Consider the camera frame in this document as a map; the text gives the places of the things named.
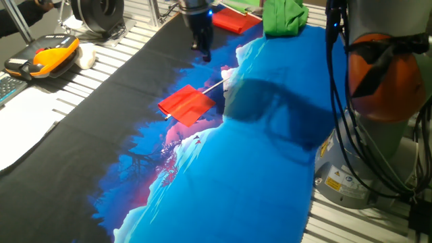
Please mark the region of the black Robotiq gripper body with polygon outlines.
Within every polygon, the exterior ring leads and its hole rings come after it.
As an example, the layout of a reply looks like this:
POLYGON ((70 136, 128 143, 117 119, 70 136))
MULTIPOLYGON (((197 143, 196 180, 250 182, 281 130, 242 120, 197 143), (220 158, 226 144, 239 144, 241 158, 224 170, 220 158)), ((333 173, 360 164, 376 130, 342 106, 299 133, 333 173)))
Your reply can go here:
POLYGON ((197 14, 185 15, 184 20, 193 36, 213 36, 213 12, 210 9, 197 14))

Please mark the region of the person right hand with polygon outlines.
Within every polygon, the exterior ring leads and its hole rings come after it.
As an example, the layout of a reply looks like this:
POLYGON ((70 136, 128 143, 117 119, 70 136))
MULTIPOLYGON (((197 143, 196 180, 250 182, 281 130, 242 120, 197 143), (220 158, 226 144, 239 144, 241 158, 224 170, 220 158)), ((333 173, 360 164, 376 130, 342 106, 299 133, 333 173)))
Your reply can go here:
POLYGON ((50 0, 34 0, 34 2, 40 9, 45 12, 50 11, 54 8, 54 4, 50 0))

